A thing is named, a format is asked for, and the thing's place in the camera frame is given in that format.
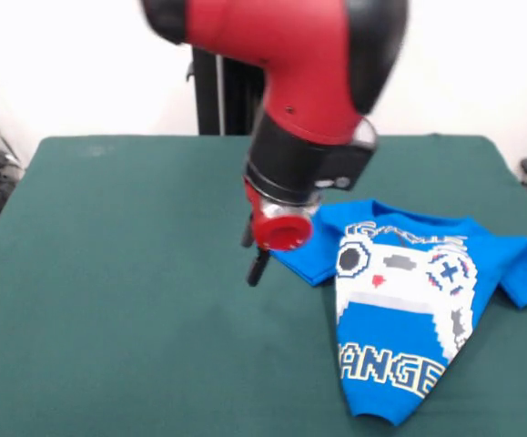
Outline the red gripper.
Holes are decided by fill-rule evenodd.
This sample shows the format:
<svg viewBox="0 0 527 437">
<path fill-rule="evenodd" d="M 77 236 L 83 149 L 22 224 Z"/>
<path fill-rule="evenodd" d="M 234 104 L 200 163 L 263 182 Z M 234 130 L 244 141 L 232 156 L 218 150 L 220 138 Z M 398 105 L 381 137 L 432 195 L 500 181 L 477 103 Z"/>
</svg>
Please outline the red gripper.
<svg viewBox="0 0 527 437">
<path fill-rule="evenodd" d="M 269 263 L 268 250 L 297 249 L 310 239 L 314 203 L 294 206 L 267 198 L 247 178 L 244 178 L 244 187 L 251 212 L 240 244 L 243 248 L 250 248 L 254 243 L 258 246 L 247 275 L 247 284 L 256 287 Z"/>
</svg>

